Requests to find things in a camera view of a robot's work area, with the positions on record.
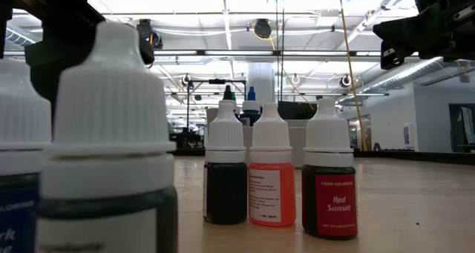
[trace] white wall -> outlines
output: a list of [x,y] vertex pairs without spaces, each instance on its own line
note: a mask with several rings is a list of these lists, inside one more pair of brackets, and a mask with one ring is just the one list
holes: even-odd
[[462,84],[459,78],[427,87],[415,81],[414,96],[419,150],[452,152],[449,104],[474,104],[475,85]]
[[[381,148],[404,148],[403,128],[405,124],[415,125],[413,133],[414,149],[418,151],[416,108],[414,105],[413,83],[401,90],[389,91],[389,96],[370,97],[361,108],[361,115],[371,116],[371,141]],[[357,117],[356,108],[345,108],[341,116],[345,119]]]

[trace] dropper bottle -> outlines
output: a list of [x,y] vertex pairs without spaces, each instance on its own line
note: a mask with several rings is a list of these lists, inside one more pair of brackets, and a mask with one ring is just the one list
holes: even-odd
[[302,168],[302,224],[316,237],[346,240],[358,234],[356,181],[348,122],[335,100],[318,100],[307,123]]
[[209,124],[203,175],[203,217],[214,224],[238,224],[247,218],[247,165],[243,125],[231,104],[220,104]]
[[236,103],[235,93],[231,92],[231,86],[226,85],[226,89],[224,90],[224,97],[223,100],[220,100],[220,104],[232,104],[233,111],[236,115],[236,118],[239,117],[239,110],[238,104]]
[[51,143],[51,105],[30,67],[0,59],[0,252],[34,253],[42,149]]
[[263,226],[295,222],[295,178],[289,127],[277,105],[264,104],[252,132],[249,165],[249,218]]
[[139,33],[99,23],[89,57],[61,75],[36,252],[176,253],[174,149]]
[[239,115],[241,122],[244,119],[249,119],[249,126],[254,126],[254,123],[261,117],[261,104],[255,100],[254,87],[249,88],[247,93],[247,100],[243,102],[243,113]]

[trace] wooden table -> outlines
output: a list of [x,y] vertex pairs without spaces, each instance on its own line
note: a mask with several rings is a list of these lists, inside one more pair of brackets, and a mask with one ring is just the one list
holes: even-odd
[[297,220],[268,228],[203,222],[202,157],[177,157],[179,251],[475,252],[475,166],[356,159],[359,235],[350,241],[311,237],[301,226],[301,171],[295,172]]

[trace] white bottle cap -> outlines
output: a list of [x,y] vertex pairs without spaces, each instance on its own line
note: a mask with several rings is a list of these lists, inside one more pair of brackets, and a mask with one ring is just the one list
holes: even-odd
[[206,150],[244,151],[243,124],[236,119],[233,105],[220,102],[216,118],[209,124]]
[[51,143],[51,104],[30,81],[30,67],[0,59],[0,149],[42,149]]
[[350,148],[348,122],[338,117],[335,100],[318,100],[318,110],[307,123],[307,142],[304,151],[308,152],[353,152]]
[[261,104],[258,101],[244,101],[243,111],[257,111],[261,112]]
[[289,151],[289,126],[279,116],[277,105],[263,104],[262,116],[254,123],[251,151]]
[[56,105],[55,155],[172,151],[161,79],[139,52],[139,34],[102,22],[89,57],[62,73]]
[[239,107],[236,101],[234,100],[220,100],[219,104],[231,104],[232,105],[232,110],[234,111],[234,114],[239,114]]
[[131,26],[97,25],[89,57],[61,76],[54,127],[43,198],[124,197],[173,185],[173,157],[162,154],[174,149],[163,83],[145,69]]

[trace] bottle label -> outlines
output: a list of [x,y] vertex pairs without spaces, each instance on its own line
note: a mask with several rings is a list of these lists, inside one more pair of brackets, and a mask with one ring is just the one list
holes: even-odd
[[0,253],[33,253],[38,189],[0,192]]
[[206,217],[208,214],[206,210],[207,200],[208,198],[208,169],[204,168],[203,171],[203,217]]
[[157,210],[91,220],[38,219],[37,253],[157,253]]
[[249,216],[270,223],[281,221],[281,172],[249,169]]
[[358,234],[355,175],[316,175],[315,181],[318,233]]

